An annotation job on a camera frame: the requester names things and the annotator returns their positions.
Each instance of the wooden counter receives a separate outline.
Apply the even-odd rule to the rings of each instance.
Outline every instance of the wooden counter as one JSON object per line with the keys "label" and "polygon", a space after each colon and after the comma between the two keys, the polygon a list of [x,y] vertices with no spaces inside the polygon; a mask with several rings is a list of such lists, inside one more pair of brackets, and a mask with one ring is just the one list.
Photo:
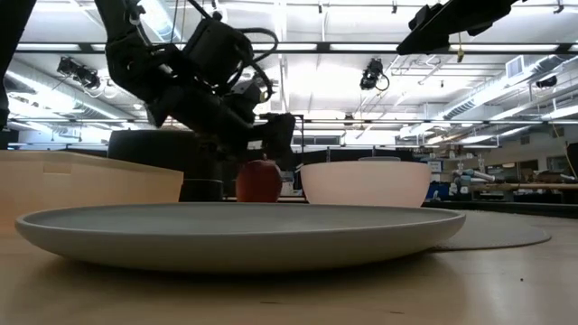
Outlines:
{"label": "wooden counter", "polygon": [[0,228],[0,324],[571,324],[578,220],[521,248],[415,255],[256,277],[134,272],[65,261]]}

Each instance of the gray plate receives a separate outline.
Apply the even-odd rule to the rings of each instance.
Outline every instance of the gray plate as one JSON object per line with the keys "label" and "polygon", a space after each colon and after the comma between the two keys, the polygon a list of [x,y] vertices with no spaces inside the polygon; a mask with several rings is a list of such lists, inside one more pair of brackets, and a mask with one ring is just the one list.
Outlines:
{"label": "gray plate", "polygon": [[387,260],[453,236],[441,209],[191,203],[62,209],[16,221],[32,244],[80,261],[137,269],[261,273]]}

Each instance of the gray mat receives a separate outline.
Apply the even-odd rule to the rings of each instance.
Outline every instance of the gray mat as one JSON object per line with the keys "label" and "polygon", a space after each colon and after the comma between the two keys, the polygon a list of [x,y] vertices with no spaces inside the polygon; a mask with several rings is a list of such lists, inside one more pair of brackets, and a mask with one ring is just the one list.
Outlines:
{"label": "gray mat", "polygon": [[543,243],[551,237],[531,227],[516,215],[466,211],[466,222],[452,238],[433,248],[436,251],[491,249]]}

